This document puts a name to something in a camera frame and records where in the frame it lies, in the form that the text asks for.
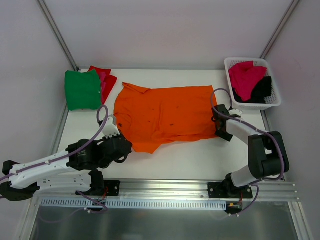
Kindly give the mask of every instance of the red cloth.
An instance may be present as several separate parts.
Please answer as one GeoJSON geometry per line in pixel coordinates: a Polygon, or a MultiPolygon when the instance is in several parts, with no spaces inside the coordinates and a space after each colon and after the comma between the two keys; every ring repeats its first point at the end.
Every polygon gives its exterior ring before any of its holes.
{"type": "Polygon", "coordinates": [[[266,75],[267,68],[254,66],[253,61],[240,62],[229,69],[230,81],[241,99],[246,102],[251,99],[251,92],[258,82],[266,75]]]}
{"type": "Polygon", "coordinates": [[[117,82],[117,77],[110,75],[111,69],[102,69],[91,66],[89,71],[92,71],[93,69],[96,70],[101,81],[101,102],[104,104],[117,82]]]}

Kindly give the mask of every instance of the white laundry basket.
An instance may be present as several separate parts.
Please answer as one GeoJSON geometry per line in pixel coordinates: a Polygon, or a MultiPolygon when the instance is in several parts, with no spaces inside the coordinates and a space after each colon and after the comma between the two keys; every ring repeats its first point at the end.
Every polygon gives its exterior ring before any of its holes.
{"type": "Polygon", "coordinates": [[[228,80],[228,86],[229,86],[229,91],[231,94],[232,98],[232,103],[233,103],[233,108],[234,109],[240,109],[240,110],[266,110],[271,107],[277,107],[281,104],[281,98],[279,94],[279,90],[277,87],[276,80],[272,74],[271,68],[268,65],[266,60],[260,59],[260,58],[247,58],[247,57],[228,57],[224,60],[224,66],[225,66],[225,71],[226,71],[226,76],[228,80]],[[262,66],[266,67],[267,71],[265,73],[265,77],[270,76],[272,78],[272,91],[271,91],[271,96],[265,97],[265,103],[266,104],[261,104],[261,103],[241,103],[237,102],[235,100],[234,93],[232,91],[232,85],[230,81],[230,75],[229,75],[229,69],[232,68],[234,65],[237,63],[242,63],[242,62],[248,62],[248,61],[253,61],[254,66],[262,66]]]}

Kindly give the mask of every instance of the perforated metal strip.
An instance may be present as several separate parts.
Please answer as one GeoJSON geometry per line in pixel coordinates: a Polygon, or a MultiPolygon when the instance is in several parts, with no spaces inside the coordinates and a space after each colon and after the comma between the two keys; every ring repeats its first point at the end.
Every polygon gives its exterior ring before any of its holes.
{"type": "MultiPolygon", "coordinates": [[[[131,200],[131,199],[105,199],[101,203],[108,208],[115,209],[190,209],[190,210],[226,210],[225,201],[193,201],[193,200],[131,200]]],[[[92,201],[78,197],[44,197],[41,201],[44,207],[66,208],[100,208],[92,201]]]]}

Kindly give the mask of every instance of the folded green cloth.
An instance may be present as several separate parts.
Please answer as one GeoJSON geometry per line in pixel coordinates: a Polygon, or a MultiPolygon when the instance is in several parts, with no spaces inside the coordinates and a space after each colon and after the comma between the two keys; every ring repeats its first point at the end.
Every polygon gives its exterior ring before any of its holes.
{"type": "Polygon", "coordinates": [[[64,90],[69,111],[96,110],[101,106],[101,81],[96,70],[88,72],[66,71],[64,90]]]}

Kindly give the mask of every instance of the black cloth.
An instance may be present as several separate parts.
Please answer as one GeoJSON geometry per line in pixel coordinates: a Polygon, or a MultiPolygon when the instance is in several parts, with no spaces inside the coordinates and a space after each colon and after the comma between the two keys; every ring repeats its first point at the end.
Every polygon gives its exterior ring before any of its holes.
{"type": "Polygon", "coordinates": [[[251,92],[251,99],[242,101],[241,97],[237,95],[236,90],[232,88],[234,99],[238,103],[244,104],[266,104],[265,98],[271,96],[272,92],[272,78],[265,76],[254,87],[251,92]]]}

